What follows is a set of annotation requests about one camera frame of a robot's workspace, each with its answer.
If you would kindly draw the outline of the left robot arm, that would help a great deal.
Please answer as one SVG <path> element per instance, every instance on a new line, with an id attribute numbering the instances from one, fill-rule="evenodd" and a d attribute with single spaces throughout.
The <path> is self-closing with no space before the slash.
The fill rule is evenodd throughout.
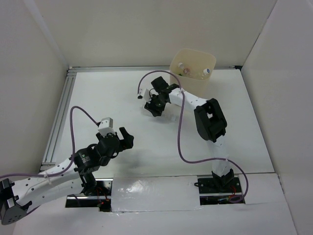
<path id="1" fill-rule="evenodd" d="M 116 133 L 105 136 L 97 133 L 97 144 L 78 150 L 74 157 L 42 172 L 38 177 L 27 177 L 15 182 L 9 178 L 1 180 L 1 224 L 15 223 L 40 205 L 60 197 L 81 193 L 92 195 L 97 186 L 93 172 L 107 166 L 111 159 L 134 145 L 134 137 L 124 127 L 119 130 L 123 139 Z"/>

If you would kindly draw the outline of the clear bottle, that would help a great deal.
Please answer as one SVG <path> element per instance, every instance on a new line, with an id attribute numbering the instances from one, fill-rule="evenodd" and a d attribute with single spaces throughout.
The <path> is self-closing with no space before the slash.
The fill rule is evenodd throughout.
<path id="1" fill-rule="evenodd" d="M 197 80 L 206 80 L 210 77 L 211 75 L 211 70 L 209 68 L 206 68 L 200 72 L 197 72 L 195 75 L 195 78 Z"/>
<path id="2" fill-rule="evenodd" d="M 185 65 L 182 62 L 178 63 L 178 67 L 183 73 L 186 73 L 186 71 L 188 71 L 188 69 L 185 67 Z"/>
<path id="3" fill-rule="evenodd" d="M 155 116 L 152 115 L 152 113 L 150 111 L 148 111 L 148 110 L 146 110 L 144 108 L 144 105 L 142 105 L 142 107 L 141 107 L 141 113 L 144 116 L 153 118 L 153 119 L 158 120 L 158 121 L 176 122 L 178 120 L 178 116 L 177 115 L 174 115 L 171 112 L 168 112 L 167 110 L 162 112 L 161 116 L 155 117 Z"/>

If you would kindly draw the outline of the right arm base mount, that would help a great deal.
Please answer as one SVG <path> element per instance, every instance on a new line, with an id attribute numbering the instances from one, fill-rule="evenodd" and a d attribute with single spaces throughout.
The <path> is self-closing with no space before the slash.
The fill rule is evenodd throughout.
<path id="1" fill-rule="evenodd" d="M 222 177 L 215 173 L 212 173 L 212 176 L 200 177 L 194 186 L 198 188 L 202 206 L 245 202 L 239 177 L 234 175 L 233 169 Z"/>

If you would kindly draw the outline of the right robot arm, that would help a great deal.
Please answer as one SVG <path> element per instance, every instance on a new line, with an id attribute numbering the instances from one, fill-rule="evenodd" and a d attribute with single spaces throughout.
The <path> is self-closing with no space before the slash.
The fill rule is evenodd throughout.
<path id="1" fill-rule="evenodd" d="M 224 141 L 227 122 L 218 101 L 214 98 L 206 100 L 197 97 L 181 89 L 178 84 L 169 85 L 161 76 L 151 84 L 156 93 L 145 91 L 144 108 L 154 117 L 161 116 L 168 103 L 193 112 L 197 132 L 206 141 L 213 161 L 213 186 L 219 192 L 226 191 L 234 178 L 234 172 L 228 161 L 229 155 Z"/>

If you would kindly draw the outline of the red cap sauce bottle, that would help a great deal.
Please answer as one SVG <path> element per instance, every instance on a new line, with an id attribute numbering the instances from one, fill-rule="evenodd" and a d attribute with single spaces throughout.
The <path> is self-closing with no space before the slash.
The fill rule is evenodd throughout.
<path id="1" fill-rule="evenodd" d="M 183 70 L 183 76 L 192 78 L 192 77 L 193 77 L 193 73 L 190 71 L 190 69 L 185 68 L 185 69 Z"/>

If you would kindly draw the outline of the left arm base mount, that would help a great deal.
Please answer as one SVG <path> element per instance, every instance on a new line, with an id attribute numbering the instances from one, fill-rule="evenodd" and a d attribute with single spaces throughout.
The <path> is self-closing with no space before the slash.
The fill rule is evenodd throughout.
<path id="1" fill-rule="evenodd" d="M 99 178 L 96 182 L 95 190 L 88 196 L 83 193 L 69 195 L 65 208 L 96 208 L 100 212 L 111 212 L 113 178 Z"/>

